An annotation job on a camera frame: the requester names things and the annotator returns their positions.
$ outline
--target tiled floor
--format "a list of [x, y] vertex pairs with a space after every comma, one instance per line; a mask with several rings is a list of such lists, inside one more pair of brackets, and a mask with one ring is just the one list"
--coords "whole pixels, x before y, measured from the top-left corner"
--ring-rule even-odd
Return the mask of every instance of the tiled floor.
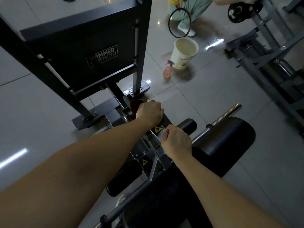
[[[0, 13], [16, 29], [24, 29], [64, 16], [76, 14], [121, 0], [0, 0]], [[304, 22], [287, 15], [281, 8], [290, 0], [273, 0], [292, 30]], [[303, 227], [304, 142], [287, 116], [261, 90], [234, 60], [227, 60], [222, 48], [205, 51], [215, 36], [228, 42], [254, 24], [246, 20], [232, 24], [227, 6], [211, 4], [196, 21], [194, 37], [199, 53], [185, 70], [174, 71], [170, 80], [162, 77], [165, 62], [173, 51], [175, 38], [167, 30], [168, 0], [153, 0], [145, 54], [143, 78], [149, 82], [146, 99], [160, 101], [165, 113], [177, 125], [186, 118], [198, 124], [195, 137], [214, 119], [235, 103], [243, 109], [236, 116], [256, 130], [256, 141], [224, 179], [260, 207], [290, 227]], [[303, 43], [286, 57], [295, 68], [303, 66]], [[129, 76], [118, 83], [125, 90], [132, 85]], [[99, 91], [82, 102], [92, 108], [112, 97]], [[77, 131], [71, 119], [78, 115], [72, 107], [46, 87], [13, 57], [0, 48], [0, 160], [26, 148], [28, 152], [0, 170], [0, 190], [12, 184], [59, 149], [98, 130], [104, 122]], [[123, 193], [143, 182], [138, 178]], [[103, 192], [80, 227], [92, 227], [102, 214], [115, 207], [117, 198]]]

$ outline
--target black metal frame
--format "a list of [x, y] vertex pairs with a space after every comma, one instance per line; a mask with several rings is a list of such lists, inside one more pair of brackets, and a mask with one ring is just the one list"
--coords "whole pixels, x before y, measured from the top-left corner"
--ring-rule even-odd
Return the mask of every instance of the black metal frame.
[[[142, 72], [151, 5], [152, 0], [124, 0], [116, 4], [102, 6], [30, 27], [21, 30], [20, 33], [13, 30], [1, 16], [0, 46], [81, 114], [72, 120], [76, 128], [81, 130], [96, 124], [104, 114], [119, 107], [118, 102], [115, 103], [113, 99], [109, 99], [91, 110], [86, 109], [80, 103], [80, 100], [107, 88], [107, 83], [110, 82], [111, 86], [116, 85], [121, 79], [133, 74], [133, 90], [130, 92], [132, 97], [140, 95], [150, 88], [145, 81], [142, 82]], [[48, 62], [48, 58], [39, 58], [38, 54], [35, 54], [35, 48], [41, 46], [39, 42], [44, 41], [45, 38], [48, 38], [48, 40], [59, 38], [64, 41], [69, 40], [71, 35], [73, 35], [73, 40], [77, 40], [84, 34], [94, 34], [94, 25], [96, 24], [102, 25], [102, 30], [106, 32], [109, 27], [127, 21], [134, 21], [134, 26], [132, 27], [136, 34], [134, 64], [120, 69], [80, 90], [73, 91], [66, 87], [45, 65]]]

